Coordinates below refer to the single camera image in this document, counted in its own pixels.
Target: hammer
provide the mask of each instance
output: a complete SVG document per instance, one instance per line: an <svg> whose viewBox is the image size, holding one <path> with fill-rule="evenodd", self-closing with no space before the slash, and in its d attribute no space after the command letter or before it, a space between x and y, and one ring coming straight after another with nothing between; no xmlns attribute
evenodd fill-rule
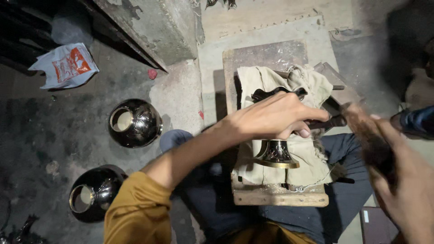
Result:
<svg viewBox="0 0 434 244"><path fill-rule="evenodd" d="M384 140L377 125L357 104L341 106L341 114L362 146L362 157L367 165L377 168L393 187L397 184L395 155Z"/></svg>

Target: hand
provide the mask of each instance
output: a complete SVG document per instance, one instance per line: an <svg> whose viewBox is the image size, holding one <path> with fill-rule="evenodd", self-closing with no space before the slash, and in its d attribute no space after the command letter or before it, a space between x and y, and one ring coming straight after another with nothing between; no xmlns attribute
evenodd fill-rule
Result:
<svg viewBox="0 0 434 244"><path fill-rule="evenodd" d="M372 117L395 154L398 179L392 193L385 177L369 169L378 201L409 243L434 243L434 168L406 145L390 122Z"/></svg>
<svg viewBox="0 0 434 244"><path fill-rule="evenodd" d="M292 132L303 138L310 130L303 120L327 121L329 113L302 104L294 93L279 92L252 106L226 116L220 122L230 128L239 141L252 138L287 139Z"/></svg>

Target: beige cloth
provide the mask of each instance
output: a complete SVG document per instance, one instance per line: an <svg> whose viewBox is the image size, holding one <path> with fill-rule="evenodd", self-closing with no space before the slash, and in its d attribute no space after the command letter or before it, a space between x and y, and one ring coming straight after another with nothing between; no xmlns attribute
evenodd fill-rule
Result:
<svg viewBox="0 0 434 244"><path fill-rule="evenodd" d="M239 68L238 77L242 89L241 108L253 104L251 94L256 89L269 92L278 86L284 86L290 91L303 87L308 95L304 97L302 103L314 108L320 108L330 96L333 85L325 76L313 71L311 66L295 65L290 67L289 73L288 80L285 80L267 67ZM299 161L300 168L281 169L254 163L252 157L259 152L261 141L252 140L240 145L238 161L233 173L254 184L264 185L286 182L296 186L308 186L332 182L330 167L326 163L327 158L314 146L312 137L302 138L292 134L287 143L291 157Z"/></svg>

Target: dark blue trousers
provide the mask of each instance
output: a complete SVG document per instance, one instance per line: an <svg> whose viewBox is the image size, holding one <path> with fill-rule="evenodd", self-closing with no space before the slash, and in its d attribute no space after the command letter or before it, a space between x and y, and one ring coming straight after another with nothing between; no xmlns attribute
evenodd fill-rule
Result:
<svg viewBox="0 0 434 244"><path fill-rule="evenodd" d="M193 136L182 130L163 134L163 152ZM219 162L195 168L177 187L201 224L207 240L261 221L275 221L290 231L303 232L317 243L337 243L345 228L372 194L361 148L354 134L324 136L322 144L328 163L340 162L355 184L334 182L325 185L329 205L316 207L236 206L230 185L230 168Z"/></svg>

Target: yellow shirt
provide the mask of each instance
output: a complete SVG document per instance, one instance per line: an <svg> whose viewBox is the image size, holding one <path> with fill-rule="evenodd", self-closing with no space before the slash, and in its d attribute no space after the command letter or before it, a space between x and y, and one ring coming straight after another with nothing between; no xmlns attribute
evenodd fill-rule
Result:
<svg viewBox="0 0 434 244"><path fill-rule="evenodd" d="M132 174L122 184L105 214L104 243L170 244L171 191L143 172ZM217 243L313 244L303 233L291 232L276 223L264 222L228 234Z"/></svg>

